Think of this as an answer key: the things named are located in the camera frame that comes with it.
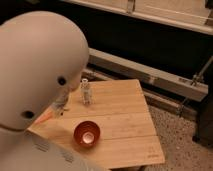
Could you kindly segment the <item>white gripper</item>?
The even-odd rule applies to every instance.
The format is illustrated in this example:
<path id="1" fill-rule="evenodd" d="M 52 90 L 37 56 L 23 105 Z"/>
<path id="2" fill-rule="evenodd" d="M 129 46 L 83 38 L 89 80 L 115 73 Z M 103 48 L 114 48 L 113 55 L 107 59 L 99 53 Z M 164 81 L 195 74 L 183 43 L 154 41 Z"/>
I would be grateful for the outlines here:
<path id="1" fill-rule="evenodd" d="M 59 97 L 51 104 L 53 114 L 62 115 L 68 100 L 69 100 L 69 94 L 61 93 Z"/>

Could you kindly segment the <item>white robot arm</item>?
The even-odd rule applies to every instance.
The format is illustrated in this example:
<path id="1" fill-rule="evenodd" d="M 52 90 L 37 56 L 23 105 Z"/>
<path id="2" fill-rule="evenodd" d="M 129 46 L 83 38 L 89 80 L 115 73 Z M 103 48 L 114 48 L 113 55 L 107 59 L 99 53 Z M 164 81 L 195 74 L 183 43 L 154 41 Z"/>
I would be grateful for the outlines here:
<path id="1" fill-rule="evenodd" d="M 70 19 L 27 12 L 0 25 L 0 171 L 107 171 L 29 127 L 79 85 L 87 40 Z"/>

